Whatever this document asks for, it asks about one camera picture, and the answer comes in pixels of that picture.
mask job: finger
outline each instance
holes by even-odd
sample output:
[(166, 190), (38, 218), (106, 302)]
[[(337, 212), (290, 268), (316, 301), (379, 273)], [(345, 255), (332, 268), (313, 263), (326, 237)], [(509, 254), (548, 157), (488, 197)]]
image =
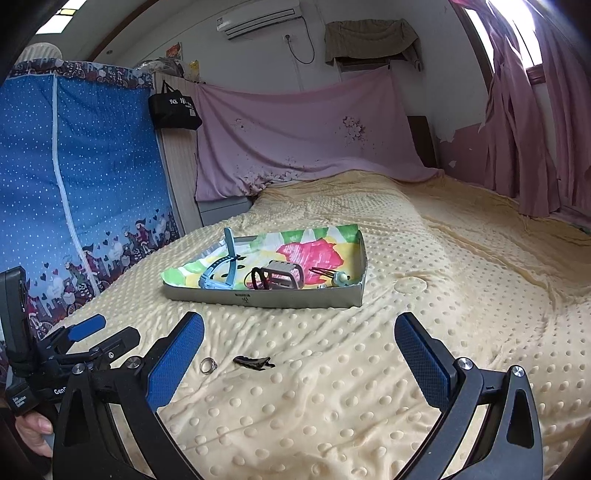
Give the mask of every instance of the finger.
[(43, 435), (50, 435), (53, 433), (53, 425), (47, 419), (37, 411), (31, 411), (23, 416), (27, 425), (31, 430), (35, 430), (37, 433), (42, 433)]
[[(35, 429), (31, 428), (30, 423), (33, 422)], [(38, 455), (51, 457), (53, 452), (47, 442), (41, 436), (37, 430), (38, 423), (33, 420), (29, 420), (26, 417), (17, 417), (15, 427), (18, 434), (21, 436), (22, 441), (27, 445), (33, 452)]]

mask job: pink curtain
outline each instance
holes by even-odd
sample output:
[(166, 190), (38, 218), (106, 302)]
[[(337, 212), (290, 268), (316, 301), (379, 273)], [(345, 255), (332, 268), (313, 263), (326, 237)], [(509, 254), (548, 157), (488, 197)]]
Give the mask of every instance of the pink curtain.
[(591, 79), (558, 29), (532, 15), (556, 129), (560, 196), (591, 212)]
[(519, 197), (523, 215), (548, 216), (560, 207), (556, 170), (513, 29), (488, 0), (450, 1), (478, 13), (494, 50), (495, 74), (485, 119), (485, 186), (508, 197)]

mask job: blue polka dot wardrobe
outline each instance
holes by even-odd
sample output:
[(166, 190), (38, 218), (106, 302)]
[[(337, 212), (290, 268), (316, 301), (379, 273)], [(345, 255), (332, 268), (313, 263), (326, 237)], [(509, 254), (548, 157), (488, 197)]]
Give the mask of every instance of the blue polka dot wardrobe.
[(83, 62), (23, 69), (0, 87), (0, 271), (27, 271), (42, 338), (178, 230), (151, 76)]

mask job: bedspread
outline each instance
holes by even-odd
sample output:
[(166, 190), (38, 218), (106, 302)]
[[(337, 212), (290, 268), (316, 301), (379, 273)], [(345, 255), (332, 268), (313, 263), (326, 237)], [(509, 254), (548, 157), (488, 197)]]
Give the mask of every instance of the bedspread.
[[(225, 225), (252, 235), (347, 223), (357, 223), (366, 240), (361, 308), (205, 305), (161, 292), (159, 273), (217, 241)], [(266, 190), (250, 212), (155, 252), (66, 322), (102, 313), (101, 337), (133, 325), (142, 335), (134, 353), (144, 354), (185, 312), (203, 315), (203, 345), (160, 415), (205, 478), (386, 480), (439, 414), (394, 343), (396, 316), (411, 311), (454, 355), (481, 368), (525, 368), (547, 476), (591, 417), (590, 264), (591, 238), (555, 220), (526, 219), (486, 190), (449, 178), (409, 185), (351, 171)], [(240, 368), (236, 355), (270, 356), (277, 367)], [(219, 364), (208, 377), (199, 372), (207, 356)], [(139, 462), (129, 433), (124, 440)], [(450, 469), (469, 451), (462, 444)]]

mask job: power cord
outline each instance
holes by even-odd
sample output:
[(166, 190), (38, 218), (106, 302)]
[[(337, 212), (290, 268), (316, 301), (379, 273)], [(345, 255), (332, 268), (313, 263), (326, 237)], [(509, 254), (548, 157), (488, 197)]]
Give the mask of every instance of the power cord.
[(290, 52), (291, 54), (294, 56), (294, 58), (299, 61), (302, 65), (309, 65), (310, 63), (314, 62), (314, 60), (316, 59), (316, 49), (314, 48), (314, 44), (312, 43), (312, 39), (310, 37), (310, 30), (308, 29), (308, 22), (306, 21), (306, 19), (304, 17), (301, 17), (301, 19), (304, 21), (304, 25), (306, 26), (306, 33), (308, 34), (308, 40), (310, 40), (310, 45), (312, 45), (312, 59), (310, 61), (301, 61), (296, 54), (294, 53), (294, 51), (291, 49), (291, 40), (290, 40), (290, 36), (286, 35), (285, 39), (287, 40), (287, 46), (289, 46), (290, 48)]

